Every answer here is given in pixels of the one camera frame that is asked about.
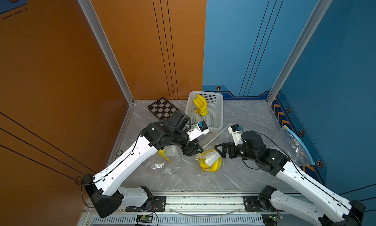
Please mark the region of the yellow green banana bunch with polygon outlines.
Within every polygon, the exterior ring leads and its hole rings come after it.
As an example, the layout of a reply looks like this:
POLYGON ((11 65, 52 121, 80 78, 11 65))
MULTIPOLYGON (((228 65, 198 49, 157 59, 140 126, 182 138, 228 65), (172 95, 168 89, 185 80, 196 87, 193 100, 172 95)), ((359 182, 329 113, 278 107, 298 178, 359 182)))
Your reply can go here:
POLYGON ((216 172, 223 164, 223 158, 215 149, 198 154, 196 159, 198 160, 201 170, 205 172, 216 172))

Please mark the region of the clear zip bag blue seal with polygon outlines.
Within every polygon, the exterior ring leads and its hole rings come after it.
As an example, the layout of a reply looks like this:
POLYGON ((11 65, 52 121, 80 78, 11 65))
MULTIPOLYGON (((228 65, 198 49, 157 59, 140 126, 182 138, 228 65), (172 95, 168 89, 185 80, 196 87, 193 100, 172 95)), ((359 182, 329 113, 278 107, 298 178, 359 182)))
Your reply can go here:
POLYGON ((298 166, 315 165, 307 147, 302 140, 286 125, 284 125, 275 137, 275 142, 298 166))

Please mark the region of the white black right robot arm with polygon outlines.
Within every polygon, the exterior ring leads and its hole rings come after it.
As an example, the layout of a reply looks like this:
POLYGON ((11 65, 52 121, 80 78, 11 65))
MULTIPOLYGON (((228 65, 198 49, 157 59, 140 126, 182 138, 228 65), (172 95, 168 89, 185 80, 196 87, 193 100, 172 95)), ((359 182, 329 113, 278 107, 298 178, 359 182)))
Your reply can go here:
POLYGON ((304 174, 283 151, 267 148, 262 134, 246 131, 240 141, 218 144, 214 148, 223 158, 253 160, 258 168, 295 188, 309 202, 288 196, 272 186, 258 195, 257 205, 263 211, 284 211, 316 226, 361 226, 365 205, 350 201, 304 174))

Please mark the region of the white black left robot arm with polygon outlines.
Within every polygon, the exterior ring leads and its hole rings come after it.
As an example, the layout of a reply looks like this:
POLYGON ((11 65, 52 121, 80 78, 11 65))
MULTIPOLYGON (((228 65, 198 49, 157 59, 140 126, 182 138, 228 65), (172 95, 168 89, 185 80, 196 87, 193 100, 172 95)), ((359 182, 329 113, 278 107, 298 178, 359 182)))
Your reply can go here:
POLYGON ((79 185, 85 189, 101 218, 110 216, 120 207, 155 211, 154 196, 147 187, 125 188, 122 183, 145 160, 166 146, 178 146, 188 157, 202 153, 198 138, 208 132, 206 122, 192 123, 185 113, 174 111, 168 119, 148 124, 119 158, 95 175, 85 175, 79 185))

